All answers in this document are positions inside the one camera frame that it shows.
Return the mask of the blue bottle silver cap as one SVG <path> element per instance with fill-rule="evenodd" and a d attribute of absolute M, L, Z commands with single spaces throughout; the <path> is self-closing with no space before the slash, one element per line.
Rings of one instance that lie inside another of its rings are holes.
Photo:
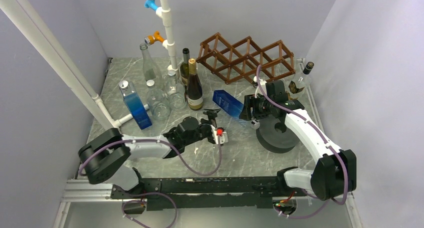
<path fill-rule="evenodd" d="M 250 126 L 253 129 L 260 127 L 260 123 L 257 120 L 245 121 L 239 118 L 244 105 L 227 91 L 214 90 L 212 100 L 243 127 Z"/>

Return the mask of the brown bottle gold foil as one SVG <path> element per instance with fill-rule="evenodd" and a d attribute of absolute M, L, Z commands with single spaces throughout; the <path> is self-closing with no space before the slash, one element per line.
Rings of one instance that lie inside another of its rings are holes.
<path fill-rule="evenodd" d="M 194 58 L 188 61 L 189 75 L 187 84 L 187 101 L 192 110 L 200 110 L 203 107 L 203 90 L 197 73 L 196 60 Z"/>

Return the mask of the large clear bottle white stopper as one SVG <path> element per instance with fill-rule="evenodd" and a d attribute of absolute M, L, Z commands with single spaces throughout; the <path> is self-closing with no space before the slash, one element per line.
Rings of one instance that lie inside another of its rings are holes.
<path fill-rule="evenodd" d="M 165 92 L 172 109 L 180 110 L 186 106 L 185 87 L 178 80 L 177 73 L 173 69 L 168 71 L 165 78 Z"/>

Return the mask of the clear square bottle black cap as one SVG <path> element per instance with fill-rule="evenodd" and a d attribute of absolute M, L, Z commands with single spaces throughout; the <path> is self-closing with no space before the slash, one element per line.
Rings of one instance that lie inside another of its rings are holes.
<path fill-rule="evenodd" d="M 304 69 L 296 73 L 294 77 L 286 85 L 286 93 L 290 100 L 300 98 L 307 90 L 311 83 L 310 73 L 314 68 L 313 62 L 308 62 Z"/>

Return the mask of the green bottle grey cap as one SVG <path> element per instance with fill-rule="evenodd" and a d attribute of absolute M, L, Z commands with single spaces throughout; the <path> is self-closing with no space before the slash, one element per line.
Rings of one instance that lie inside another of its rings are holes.
<path fill-rule="evenodd" d="M 188 48 L 183 48 L 183 61 L 180 65 L 180 77 L 183 85 L 187 87 L 188 85 L 188 77 L 189 77 L 189 59 L 190 59 L 190 51 Z"/>

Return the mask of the clear bottle dark label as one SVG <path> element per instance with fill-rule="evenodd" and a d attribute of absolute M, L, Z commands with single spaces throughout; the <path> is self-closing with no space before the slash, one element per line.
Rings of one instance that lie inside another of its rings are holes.
<path fill-rule="evenodd" d="M 143 61 L 142 71 L 143 71 L 145 80 L 146 81 L 153 80 L 155 82 L 155 85 L 159 89 L 163 89 L 165 87 L 164 78 L 162 76 L 162 73 L 161 73 L 158 65 L 156 64 L 156 62 L 151 57 L 151 55 L 148 51 L 147 44 L 142 43 L 142 44 L 140 44 L 139 48 L 140 48 L 141 53 L 142 53 L 142 61 Z"/>

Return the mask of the clear bottle chrome cap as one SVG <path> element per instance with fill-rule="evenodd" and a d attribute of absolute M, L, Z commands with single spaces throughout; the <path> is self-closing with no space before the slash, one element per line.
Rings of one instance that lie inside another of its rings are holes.
<path fill-rule="evenodd" d="M 137 90 L 131 81 L 122 80 L 118 84 L 121 91 L 123 102 L 130 111 L 133 119 L 141 130 L 152 126 L 152 122 L 142 103 Z"/>

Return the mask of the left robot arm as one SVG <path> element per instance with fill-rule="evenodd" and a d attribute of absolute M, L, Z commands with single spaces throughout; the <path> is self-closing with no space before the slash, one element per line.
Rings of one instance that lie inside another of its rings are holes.
<path fill-rule="evenodd" d="M 203 139 L 222 146 L 229 141 L 227 132 L 216 124 L 219 109 L 205 109 L 207 119 L 185 117 L 168 132 L 155 137 L 136 137 L 110 128 L 78 151 L 81 161 L 78 173 L 90 184 L 104 182 L 119 186 L 132 198 L 144 190 L 142 177 L 136 168 L 124 165 L 138 158 L 168 159 L 181 157 L 185 147 Z"/>

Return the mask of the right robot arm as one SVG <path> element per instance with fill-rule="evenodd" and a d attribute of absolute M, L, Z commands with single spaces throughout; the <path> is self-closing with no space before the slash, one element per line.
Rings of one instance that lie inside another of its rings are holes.
<path fill-rule="evenodd" d="M 332 142 L 312 121 L 304 105 L 288 98 L 282 81 L 261 83 L 255 94 L 245 95 L 239 118 L 255 126 L 256 137 L 266 150 L 286 153 L 301 143 L 312 156 L 312 170 L 292 166 L 278 171 L 275 188 L 279 194 L 303 189 L 320 200 L 328 200 L 356 189 L 354 152 Z"/>

